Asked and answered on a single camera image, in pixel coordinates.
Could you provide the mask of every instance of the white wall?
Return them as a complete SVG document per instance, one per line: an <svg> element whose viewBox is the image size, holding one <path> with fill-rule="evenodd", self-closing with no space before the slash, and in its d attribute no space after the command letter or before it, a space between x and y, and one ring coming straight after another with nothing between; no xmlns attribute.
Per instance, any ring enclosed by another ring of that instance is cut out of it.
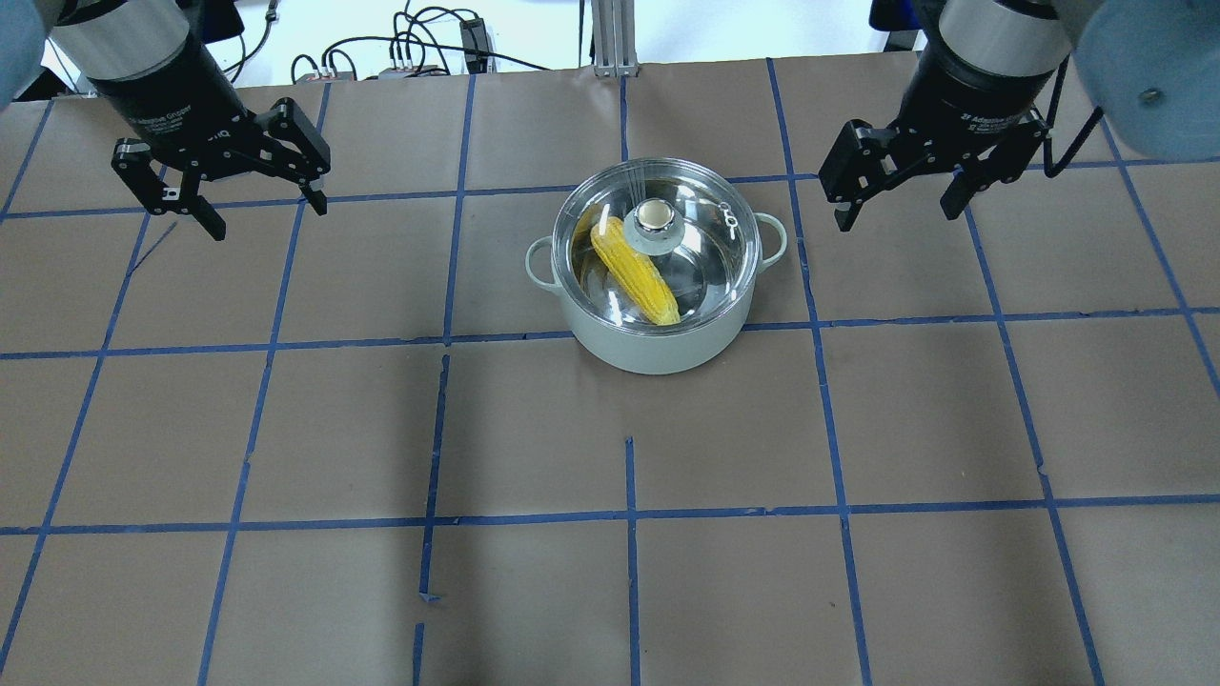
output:
<svg viewBox="0 0 1220 686"><path fill-rule="evenodd" d="M412 10L429 4L470 7L483 16L493 48L549 68L571 68L588 54L592 18L586 11L584 44L577 45L577 0L412 0ZM636 0L636 50L642 62L693 62L837 55L880 51L883 33L869 28L869 0ZM289 83L289 63L300 52L317 59L331 43L351 35L390 35L390 17L399 0L282 0L279 21L259 55L246 63L238 85ZM265 0L239 0L246 45L262 34ZM455 20L429 24L442 44L461 45ZM237 39L210 46L222 67L242 51ZM365 42L344 46L365 78L389 67L387 44ZM450 52L456 73L464 61ZM429 62L436 61L432 56ZM48 50L43 63L63 72ZM77 70L68 63L71 74ZM499 71L525 67L500 61Z"/></svg>

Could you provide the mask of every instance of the metal frame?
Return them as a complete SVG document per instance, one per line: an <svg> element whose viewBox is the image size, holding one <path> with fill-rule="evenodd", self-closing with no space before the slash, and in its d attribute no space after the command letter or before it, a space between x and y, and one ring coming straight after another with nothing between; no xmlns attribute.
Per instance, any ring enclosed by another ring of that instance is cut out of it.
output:
<svg viewBox="0 0 1220 686"><path fill-rule="evenodd" d="M593 0L593 72L636 76L636 0Z"/></svg>

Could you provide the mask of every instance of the electrical connector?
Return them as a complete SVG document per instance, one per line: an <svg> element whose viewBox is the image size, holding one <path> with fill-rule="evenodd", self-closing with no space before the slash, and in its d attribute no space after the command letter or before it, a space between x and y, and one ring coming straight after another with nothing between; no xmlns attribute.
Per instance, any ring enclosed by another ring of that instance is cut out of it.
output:
<svg viewBox="0 0 1220 686"><path fill-rule="evenodd" d="M492 62L492 38L487 33L487 24L483 18L476 20L462 20L459 22L461 27L461 46L468 50L466 52L466 72L467 73L487 73L489 71L495 71L495 65Z"/></svg>

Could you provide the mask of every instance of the cooking pot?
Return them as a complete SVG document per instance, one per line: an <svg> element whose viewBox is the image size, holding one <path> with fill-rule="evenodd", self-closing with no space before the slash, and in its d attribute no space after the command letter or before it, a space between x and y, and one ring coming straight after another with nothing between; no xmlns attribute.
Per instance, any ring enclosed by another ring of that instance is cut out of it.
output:
<svg viewBox="0 0 1220 686"><path fill-rule="evenodd" d="M780 236L761 256L759 222ZM550 281L531 266L550 247ZM554 293L576 339L637 374L673 374L723 350L742 330L758 275L788 232L754 212L715 172L676 159L615 165L567 197L526 273Z"/></svg>

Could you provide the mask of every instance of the glass lid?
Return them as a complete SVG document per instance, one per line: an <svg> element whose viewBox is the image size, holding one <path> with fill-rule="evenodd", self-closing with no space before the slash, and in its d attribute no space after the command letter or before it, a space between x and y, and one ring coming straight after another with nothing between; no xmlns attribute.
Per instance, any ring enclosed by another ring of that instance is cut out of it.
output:
<svg viewBox="0 0 1220 686"><path fill-rule="evenodd" d="M725 179L632 160L586 181L556 221L555 272L588 312L640 334L689 331L753 286L758 227Z"/></svg>

